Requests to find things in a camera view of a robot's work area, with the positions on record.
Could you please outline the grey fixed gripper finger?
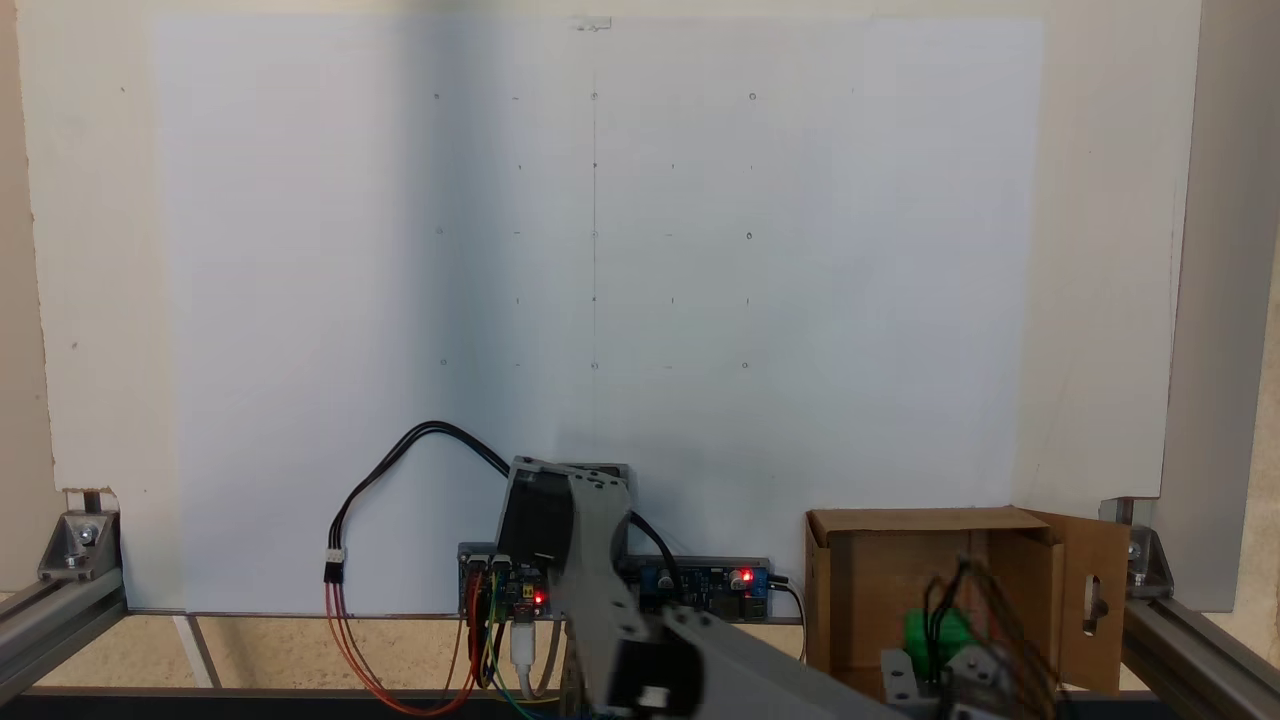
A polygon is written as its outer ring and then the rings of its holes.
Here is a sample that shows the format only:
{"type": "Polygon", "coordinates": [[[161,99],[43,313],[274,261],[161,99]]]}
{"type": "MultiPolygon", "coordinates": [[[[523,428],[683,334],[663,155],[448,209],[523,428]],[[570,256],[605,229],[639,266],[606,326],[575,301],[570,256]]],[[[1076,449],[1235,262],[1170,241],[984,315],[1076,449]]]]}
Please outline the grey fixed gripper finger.
{"type": "Polygon", "coordinates": [[[919,685],[910,655],[901,648],[886,648],[879,653],[879,666],[884,702],[895,706],[919,703],[919,685]]]}

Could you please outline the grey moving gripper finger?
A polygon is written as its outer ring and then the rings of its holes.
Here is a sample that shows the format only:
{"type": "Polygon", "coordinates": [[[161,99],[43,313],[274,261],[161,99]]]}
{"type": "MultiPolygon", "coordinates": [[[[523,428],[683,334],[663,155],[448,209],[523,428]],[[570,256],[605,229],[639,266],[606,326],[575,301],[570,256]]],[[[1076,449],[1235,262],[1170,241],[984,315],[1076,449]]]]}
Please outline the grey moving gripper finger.
{"type": "Polygon", "coordinates": [[[1004,659],[982,644],[964,647],[945,664],[943,688],[952,705],[1012,706],[1004,659]]]}

